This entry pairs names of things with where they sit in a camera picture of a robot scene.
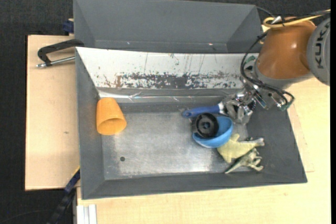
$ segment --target metal tray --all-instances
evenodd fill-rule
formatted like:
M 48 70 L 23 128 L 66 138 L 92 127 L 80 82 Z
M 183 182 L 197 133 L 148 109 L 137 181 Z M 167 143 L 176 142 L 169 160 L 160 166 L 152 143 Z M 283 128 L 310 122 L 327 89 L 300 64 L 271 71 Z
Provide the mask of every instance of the metal tray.
M 257 109 L 241 139 L 264 137 L 264 169 L 224 174 L 217 150 L 196 144 L 186 108 L 218 103 L 242 87 L 242 54 L 166 54 L 76 49 L 83 199 L 303 183 L 306 175 L 286 112 Z M 96 104 L 114 97 L 127 120 L 118 135 L 96 131 Z

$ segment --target metal sheet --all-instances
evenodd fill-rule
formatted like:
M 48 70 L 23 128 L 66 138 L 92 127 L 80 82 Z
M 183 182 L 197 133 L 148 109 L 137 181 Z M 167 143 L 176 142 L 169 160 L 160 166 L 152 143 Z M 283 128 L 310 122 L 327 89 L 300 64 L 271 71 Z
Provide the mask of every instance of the metal sheet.
M 243 53 L 261 33 L 255 5 L 178 0 L 73 0 L 73 11 L 75 36 L 89 48 Z
M 262 173 L 243 168 L 225 175 L 222 172 L 228 164 L 217 151 L 203 148 L 192 140 L 190 122 L 181 117 L 182 110 L 215 104 L 238 88 L 226 88 L 223 83 L 220 88 L 206 79 L 203 82 L 214 87 L 172 89 L 171 81 L 168 80 L 165 80 L 162 89 L 123 88 L 122 85 L 113 83 L 102 87 L 98 78 L 105 74 L 108 80 L 113 81 L 120 66 L 130 68 L 133 63 L 137 63 L 134 68 L 139 67 L 140 55 L 147 53 L 112 53 L 89 48 L 76 50 L 78 130 L 84 199 L 306 182 L 285 112 L 276 109 L 257 110 L 247 126 L 235 126 L 234 132 L 238 132 L 241 138 L 248 135 L 265 138 L 266 146 L 260 148 L 265 167 Z M 223 78 L 224 81 L 231 79 L 233 74 L 238 75 L 234 72 L 237 72 L 242 57 L 243 55 L 223 56 L 221 61 L 227 64 L 225 68 L 230 72 L 229 76 Z M 230 62 L 230 58 L 236 59 L 233 61 L 235 64 Z M 205 59 L 209 62 L 204 67 L 217 70 L 218 62 L 214 58 L 209 55 Z M 153 69 L 159 69 L 159 73 L 165 65 L 168 68 L 170 64 L 169 61 L 160 62 L 161 65 L 153 66 Z M 171 71 L 170 74 L 177 77 L 184 72 Z M 128 122 L 127 128 L 119 135 L 102 136 L 96 131 L 97 101 L 108 96 L 116 98 Z

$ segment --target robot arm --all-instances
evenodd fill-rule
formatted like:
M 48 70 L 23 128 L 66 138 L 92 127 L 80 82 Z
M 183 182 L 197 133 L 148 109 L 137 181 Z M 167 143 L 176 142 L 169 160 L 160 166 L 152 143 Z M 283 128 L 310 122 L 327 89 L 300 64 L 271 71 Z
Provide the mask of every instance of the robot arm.
M 267 18 L 264 25 L 269 30 L 256 40 L 241 61 L 244 89 L 223 101 L 224 113 L 235 122 L 246 124 L 256 104 L 263 109 L 274 105 L 281 110 L 287 109 L 294 96 L 285 88 L 295 82 L 315 76 L 330 85 L 330 18 L 317 27 L 310 21 L 329 12 L 284 21 L 276 18 L 275 24 L 267 23 Z M 263 38 L 265 41 L 258 58 L 247 58 Z

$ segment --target wire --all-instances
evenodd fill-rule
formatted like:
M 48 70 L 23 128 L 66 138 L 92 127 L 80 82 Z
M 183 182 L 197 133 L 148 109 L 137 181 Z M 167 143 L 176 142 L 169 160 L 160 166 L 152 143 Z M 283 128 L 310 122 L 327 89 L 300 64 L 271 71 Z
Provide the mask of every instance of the wire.
M 240 63 L 240 73 L 241 73 L 241 75 L 242 75 L 246 80 L 248 80 L 248 81 L 250 81 L 251 83 L 257 85 L 258 87 L 260 87 L 260 88 L 262 88 L 262 89 L 269 90 L 269 91 L 276 92 L 279 96 L 281 96 L 281 97 L 284 99 L 284 101 L 285 101 L 285 107 L 288 107 L 288 106 L 294 101 L 294 99 L 295 99 L 294 96 L 293 96 L 291 93 L 289 93 L 289 92 L 287 92 L 287 91 L 285 91 L 285 90 L 282 90 L 282 89 L 278 89 L 278 88 L 273 87 L 273 86 L 271 86 L 271 85 L 265 84 L 265 83 L 263 83 L 261 80 L 250 78 L 250 77 L 248 77 L 248 76 L 245 74 L 245 71 L 244 71 L 244 67 L 245 67 L 245 64 L 246 64 L 246 63 L 245 63 L 245 60 L 246 60 L 247 55 L 251 52 L 251 50 L 254 48 L 254 46 L 255 46 L 260 40 L 262 40 L 264 37 L 266 37 L 267 32 L 268 32 L 268 31 L 264 32 L 261 36 L 259 36 L 259 37 L 257 38 L 257 40 L 251 45 L 251 47 L 246 51 L 246 53 L 245 53 L 245 55 L 244 55 L 244 57 L 243 57 L 243 59 L 242 59 L 242 61 L 241 61 L 241 63 Z M 285 97 L 285 95 L 290 96 L 290 97 L 291 97 L 291 100 L 288 101 L 288 99 Z
M 12 219 L 19 218 L 19 217 L 22 217 L 22 216 L 25 216 L 25 215 L 28 215 L 28 214 L 40 213 L 40 212 L 47 212 L 47 211 L 52 211 L 52 210 L 48 210 L 48 209 L 46 209 L 46 210 L 35 210 L 35 211 L 25 212 L 25 213 L 22 213 L 22 214 L 13 216 L 13 217 L 11 217 L 11 218 L 8 218 L 8 219 L 6 219 L 6 220 L 3 220 L 3 221 L 0 222 L 0 224 L 9 222 L 9 221 L 11 221 Z
M 321 10 L 321 11 L 318 11 L 318 12 L 313 12 L 313 13 L 308 14 L 308 15 L 291 18 L 291 19 L 288 19 L 288 20 L 282 19 L 280 22 L 274 23 L 274 24 L 272 24 L 271 22 L 275 19 L 275 17 L 268 17 L 263 21 L 262 24 L 264 26 L 268 27 L 268 28 L 279 28 L 279 27 L 284 27 L 284 26 L 295 25 L 295 24 L 304 22 L 306 20 L 312 20 L 312 19 L 318 18 L 320 16 L 323 16 L 323 15 L 326 15 L 326 14 L 329 14 L 329 13 L 331 13 L 331 9 L 326 9 L 326 10 Z
M 268 14 L 269 16 L 271 17 L 275 17 L 275 15 L 273 15 L 271 12 L 269 12 L 268 10 L 264 9 L 264 8 L 261 8 L 261 7 L 258 7 L 256 6 L 258 10 L 261 10 L 262 12 Z

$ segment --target rust stain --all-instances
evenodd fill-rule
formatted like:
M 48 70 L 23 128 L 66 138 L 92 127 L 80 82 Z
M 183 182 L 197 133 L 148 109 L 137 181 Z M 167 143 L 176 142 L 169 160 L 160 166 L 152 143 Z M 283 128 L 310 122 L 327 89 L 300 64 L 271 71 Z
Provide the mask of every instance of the rust stain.
M 222 71 L 207 74 L 183 75 L 156 73 L 119 73 L 115 74 L 114 82 L 111 82 L 104 75 L 104 85 L 110 88 L 135 88 L 135 89 L 213 89 L 236 87 L 239 75 L 229 74 Z

